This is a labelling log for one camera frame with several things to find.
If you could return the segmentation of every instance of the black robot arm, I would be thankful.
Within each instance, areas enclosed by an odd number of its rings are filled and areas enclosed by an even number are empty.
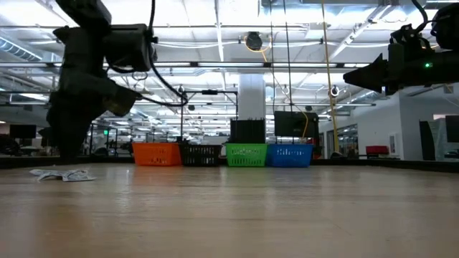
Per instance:
[[[100,0],[57,0],[80,27],[63,27],[54,34],[65,44],[59,89],[50,96],[47,121],[52,140],[64,158],[78,154],[91,122],[105,113],[117,116],[129,113],[136,100],[147,99],[108,78],[104,59],[115,72],[147,72],[153,69],[160,81],[173,93],[188,100],[170,86],[154,67],[156,53],[152,44],[155,1],[149,25],[111,24],[111,14]]]
[[[424,9],[417,3],[424,22],[418,28],[411,24],[391,34],[388,59],[382,54],[366,67],[344,75],[344,81],[376,92],[385,87],[387,95],[409,86],[459,82],[459,3],[440,9],[432,21],[427,20]],[[439,47],[450,51],[435,52],[420,33],[432,22],[431,35]]]

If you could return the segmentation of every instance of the white pillar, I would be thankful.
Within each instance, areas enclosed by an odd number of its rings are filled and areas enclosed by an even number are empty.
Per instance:
[[[265,79],[261,75],[239,75],[239,119],[265,119]]]

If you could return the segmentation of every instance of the orange basket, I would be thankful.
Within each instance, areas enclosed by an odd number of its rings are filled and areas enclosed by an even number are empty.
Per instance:
[[[180,166],[177,143],[133,143],[137,166]]]

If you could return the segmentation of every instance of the security camera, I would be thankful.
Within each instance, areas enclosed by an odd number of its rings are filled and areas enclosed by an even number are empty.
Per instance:
[[[339,88],[334,85],[333,88],[331,88],[331,91],[329,92],[329,94],[332,96],[332,97],[338,97],[339,95]]]

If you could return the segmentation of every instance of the blue basket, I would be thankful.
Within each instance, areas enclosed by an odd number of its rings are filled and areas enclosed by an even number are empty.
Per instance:
[[[270,144],[268,166],[281,168],[307,168],[313,155],[311,144]]]

